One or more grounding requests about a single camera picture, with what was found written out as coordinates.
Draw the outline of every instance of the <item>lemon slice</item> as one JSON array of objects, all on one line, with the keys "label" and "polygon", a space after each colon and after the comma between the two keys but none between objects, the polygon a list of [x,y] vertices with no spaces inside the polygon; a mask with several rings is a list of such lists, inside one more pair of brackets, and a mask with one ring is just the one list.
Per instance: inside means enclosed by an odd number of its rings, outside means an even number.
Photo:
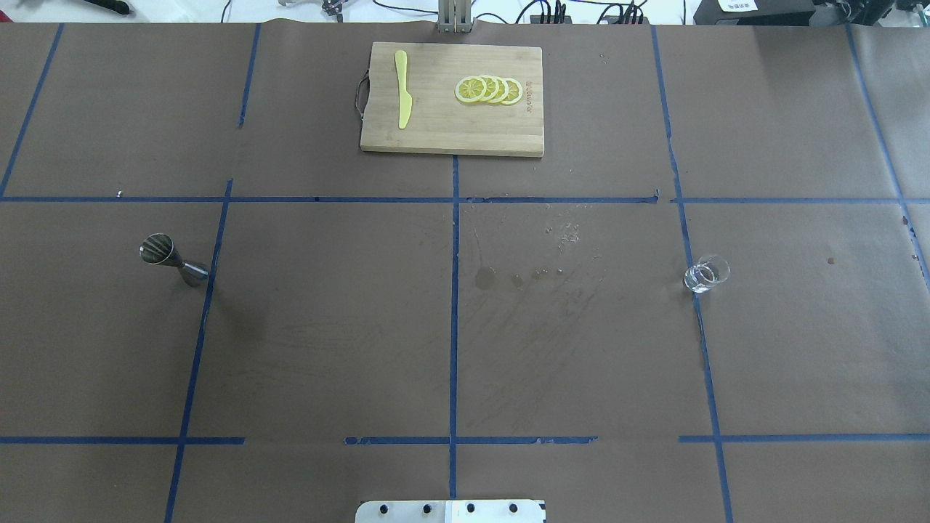
[{"label": "lemon slice", "polygon": [[507,84],[507,96],[500,101],[501,105],[514,105],[523,97],[523,85],[513,78],[501,78],[501,82]]},{"label": "lemon slice", "polygon": [[500,90],[500,92],[498,93],[496,97],[492,98],[491,100],[488,100],[487,101],[488,103],[501,103],[502,101],[505,101],[507,99],[507,95],[511,93],[511,84],[509,82],[505,82],[503,78],[500,78],[497,76],[495,76],[495,78],[498,80],[498,83],[503,88]]},{"label": "lemon slice", "polygon": [[500,91],[503,90],[503,87],[500,85],[500,78],[498,76],[482,74],[481,78],[487,83],[485,95],[481,97],[481,101],[489,101],[492,98],[495,98],[500,93]]},{"label": "lemon slice", "polygon": [[456,98],[463,103],[475,103],[485,95],[487,82],[480,76],[466,76],[456,85]]}]

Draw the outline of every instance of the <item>metal jigger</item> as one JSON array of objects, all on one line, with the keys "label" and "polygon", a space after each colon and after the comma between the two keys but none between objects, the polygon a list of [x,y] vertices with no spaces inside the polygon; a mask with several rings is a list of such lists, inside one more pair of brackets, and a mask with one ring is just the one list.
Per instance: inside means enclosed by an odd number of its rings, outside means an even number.
[{"label": "metal jigger", "polygon": [[168,235],[158,233],[145,238],[139,247],[139,255],[143,262],[150,265],[178,267],[180,277],[191,287],[197,287],[210,277],[210,270],[202,263],[184,261],[174,248],[174,240]]}]

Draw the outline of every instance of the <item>cutting board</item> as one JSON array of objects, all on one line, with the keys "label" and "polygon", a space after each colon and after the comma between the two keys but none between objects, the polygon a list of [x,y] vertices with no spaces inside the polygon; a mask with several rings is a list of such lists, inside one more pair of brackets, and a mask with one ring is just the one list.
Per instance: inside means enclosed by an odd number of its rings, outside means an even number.
[{"label": "cutting board", "polygon": [[[394,51],[398,49],[407,53],[407,91],[413,97],[413,111],[404,129],[397,126]],[[518,80],[524,86],[523,99],[514,105],[458,101],[458,81],[478,74]],[[368,76],[363,151],[542,156],[539,47],[375,42]]]}]

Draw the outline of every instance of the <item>glass cup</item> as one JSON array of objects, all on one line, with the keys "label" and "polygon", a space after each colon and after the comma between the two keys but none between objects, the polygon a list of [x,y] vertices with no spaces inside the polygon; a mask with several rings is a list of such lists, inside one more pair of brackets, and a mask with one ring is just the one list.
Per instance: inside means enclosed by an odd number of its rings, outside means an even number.
[{"label": "glass cup", "polygon": [[684,271],[684,286],[700,294],[717,287],[730,277],[730,264],[719,254],[709,254]]}]

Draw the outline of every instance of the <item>water spill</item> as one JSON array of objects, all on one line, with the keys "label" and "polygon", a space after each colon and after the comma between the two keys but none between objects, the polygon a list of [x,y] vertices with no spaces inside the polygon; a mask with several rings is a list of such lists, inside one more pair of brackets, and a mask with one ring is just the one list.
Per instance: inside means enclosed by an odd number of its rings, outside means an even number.
[{"label": "water spill", "polygon": [[474,285],[481,290],[488,290],[494,287],[498,281],[498,272],[494,267],[482,267],[478,269],[478,274],[474,276]]}]

